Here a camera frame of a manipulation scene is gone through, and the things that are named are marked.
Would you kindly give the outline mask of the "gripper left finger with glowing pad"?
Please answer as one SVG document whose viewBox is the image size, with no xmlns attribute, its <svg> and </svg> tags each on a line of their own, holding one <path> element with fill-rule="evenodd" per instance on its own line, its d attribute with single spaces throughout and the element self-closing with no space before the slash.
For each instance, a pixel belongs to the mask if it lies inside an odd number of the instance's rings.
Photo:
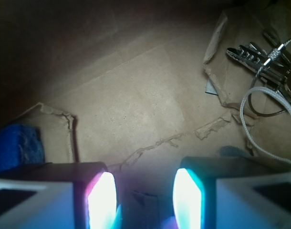
<svg viewBox="0 0 291 229">
<path fill-rule="evenodd" d="M 0 229 L 112 229 L 116 209 L 115 178 L 102 162 L 0 173 Z"/>
</svg>

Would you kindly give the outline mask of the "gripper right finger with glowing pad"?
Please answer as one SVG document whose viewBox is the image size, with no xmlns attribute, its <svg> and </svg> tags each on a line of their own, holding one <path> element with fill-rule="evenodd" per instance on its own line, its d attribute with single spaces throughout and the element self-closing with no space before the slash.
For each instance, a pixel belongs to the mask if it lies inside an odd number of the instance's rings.
<svg viewBox="0 0 291 229">
<path fill-rule="evenodd" d="M 180 229 L 291 229 L 291 164 L 187 156 L 175 174 L 173 209 Z"/>
</svg>

